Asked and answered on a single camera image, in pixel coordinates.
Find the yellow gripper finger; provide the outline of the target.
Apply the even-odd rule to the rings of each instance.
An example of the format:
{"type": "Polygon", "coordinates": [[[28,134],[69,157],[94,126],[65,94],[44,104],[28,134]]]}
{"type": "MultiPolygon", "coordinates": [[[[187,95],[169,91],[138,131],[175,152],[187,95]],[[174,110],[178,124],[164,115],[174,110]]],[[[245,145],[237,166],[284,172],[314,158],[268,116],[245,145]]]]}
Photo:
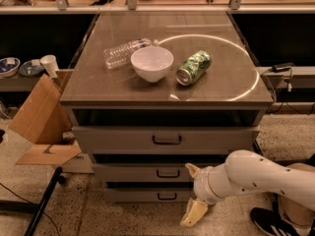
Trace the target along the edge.
{"type": "Polygon", "coordinates": [[[192,164],[192,163],[186,163],[185,167],[188,169],[190,176],[194,179],[194,180],[198,180],[200,177],[200,171],[201,169],[192,164]]]}
{"type": "Polygon", "coordinates": [[[207,204],[199,199],[190,198],[186,207],[186,212],[180,221],[180,225],[183,227],[194,226],[205,215],[207,210],[207,204]]]}

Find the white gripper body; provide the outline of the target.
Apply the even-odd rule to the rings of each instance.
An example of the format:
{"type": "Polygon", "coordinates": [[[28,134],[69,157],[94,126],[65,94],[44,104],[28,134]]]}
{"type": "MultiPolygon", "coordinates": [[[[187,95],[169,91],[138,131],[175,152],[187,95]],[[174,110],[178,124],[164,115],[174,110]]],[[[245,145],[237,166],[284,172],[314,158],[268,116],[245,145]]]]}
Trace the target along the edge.
{"type": "Polygon", "coordinates": [[[230,185],[222,165],[201,168],[194,176],[196,197],[207,205],[214,205],[230,194],[230,185]]]}

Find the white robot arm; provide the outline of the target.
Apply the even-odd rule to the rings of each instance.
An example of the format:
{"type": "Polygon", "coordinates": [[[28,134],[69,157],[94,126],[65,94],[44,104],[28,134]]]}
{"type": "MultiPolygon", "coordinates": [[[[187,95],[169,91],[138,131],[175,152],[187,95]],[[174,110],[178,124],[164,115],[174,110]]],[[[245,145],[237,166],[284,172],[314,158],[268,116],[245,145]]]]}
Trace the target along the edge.
{"type": "Polygon", "coordinates": [[[199,168],[186,163],[193,178],[195,199],[190,198],[181,226],[195,225],[208,206],[231,196],[270,192],[315,210],[315,173],[281,166],[250,150],[236,150],[218,166],[199,168]]]}

